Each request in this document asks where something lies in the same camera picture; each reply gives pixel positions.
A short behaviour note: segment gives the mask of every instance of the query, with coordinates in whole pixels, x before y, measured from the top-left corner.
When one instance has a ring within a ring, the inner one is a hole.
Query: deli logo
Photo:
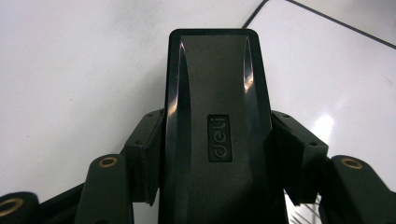
[[[209,161],[233,161],[230,120],[227,115],[207,116],[207,138],[209,144]]]

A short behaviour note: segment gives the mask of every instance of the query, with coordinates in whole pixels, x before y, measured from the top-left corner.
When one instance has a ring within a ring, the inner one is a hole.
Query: white floor
[[[301,2],[396,43],[391,1]],[[92,160],[119,152],[163,107],[169,33],[238,28],[259,3],[1,2],[0,195],[28,190],[43,202],[83,182]],[[396,190],[396,50],[280,0],[249,27],[273,109],[327,142],[330,156],[368,161]],[[156,223],[157,204],[134,209],[136,223]]]

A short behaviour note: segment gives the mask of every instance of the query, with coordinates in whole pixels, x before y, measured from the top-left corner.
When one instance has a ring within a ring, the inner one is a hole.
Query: metal grommet
[[[7,208],[6,210],[2,210],[1,207],[9,204],[9,203],[14,203],[12,206],[10,206],[9,208]],[[21,198],[11,198],[8,200],[5,200],[3,202],[0,203],[0,217],[5,217],[8,214],[11,214],[15,211],[18,210],[18,208],[20,208],[23,204],[23,199]]]
[[[115,157],[106,157],[99,161],[99,166],[103,168],[107,168],[113,166],[117,163],[117,158]]]
[[[350,158],[341,159],[341,163],[343,163],[345,166],[352,168],[352,169],[359,170],[359,169],[363,168],[363,165],[360,162],[352,160]]]

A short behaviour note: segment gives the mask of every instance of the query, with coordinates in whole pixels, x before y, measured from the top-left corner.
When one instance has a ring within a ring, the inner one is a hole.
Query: white tile floor
[[[310,6],[394,43],[394,17],[357,2]],[[29,190],[42,202],[83,182],[93,159],[119,152],[140,118],[163,106],[169,33],[241,27],[259,3],[1,2],[0,195]],[[250,27],[273,109],[329,143],[331,156],[370,162],[396,190],[395,50],[283,1],[267,3]],[[156,223],[158,204],[134,209],[136,223]]]

